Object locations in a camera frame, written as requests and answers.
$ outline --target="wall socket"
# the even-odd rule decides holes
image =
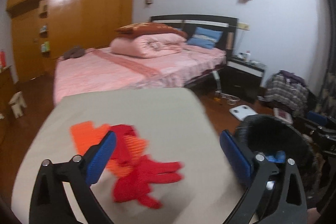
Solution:
[[[246,23],[240,23],[240,22],[238,22],[237,28],[245,30],[245,31],[249,31],[250,30],[250,25],[246,24]]]

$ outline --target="red glove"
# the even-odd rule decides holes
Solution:
[[[130,164],[132,156],[130,155],[127,145],[124,140],[125,135],[137,136],[135,129],[132,126],[120,124],[110,127],[117,137],[117,145],[111,156],[112,160],[117,160],[119,165]]]
[[[147,155],[140,158],[132,173],[118,179],[113,189],[115,202],[138,200],[144,206],[152,209],[161,208],[161,202],[148,196],[152,190],[149,183],[172,183],[180,181],[183,177],[176,173],[182,168],[180,162],[155,162]]]

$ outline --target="gray cloth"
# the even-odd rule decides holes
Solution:
[[[277,73],[267,81],[266,88],[266,102],[277,101],[288,106],[295,117],[304,115],[309,93],[307,87],[284,77],[282,73]]]
[[[63,54],[65,60],[69,58],[79,58],[85,54],[85,50],[80,46],[75,46]]]
[[[153,184],[151,195],[163,203],[159,210],[136,201],[114,203],[116,178],[104,170],[91,190],[116,224],[223,223],[243,190],[236,181],[204,108],[187,89],[113,90],[64,97],[43,124],[16,177],[11,208],[28,224],[30,198],[40,164],[69,161],[76,155],[70,126],[93,121],[95,126],[134,125],[149,140],[146,153],[162,162],[182,161],[185,178],[172,184]],[[73,194],[68,195],[78,221],[86,223]]]

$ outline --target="folded blanket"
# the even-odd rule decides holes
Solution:
[[[163,23],[146,22],[136,23],[116,29],[118,37],[137,38],[148,34],[175,33],[181,37],[187,38],[187,33]]]
[[[111,52],[141,58],[155,58],[182,51],[185,38],[175,33],[142,35],[135,39],[118,37],[111,44]]]

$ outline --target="nightstand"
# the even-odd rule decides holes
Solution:
[[[261,63],[246,62],[236,56],[230,57],[220,72],[223,92],[254,103],[266,69]]]

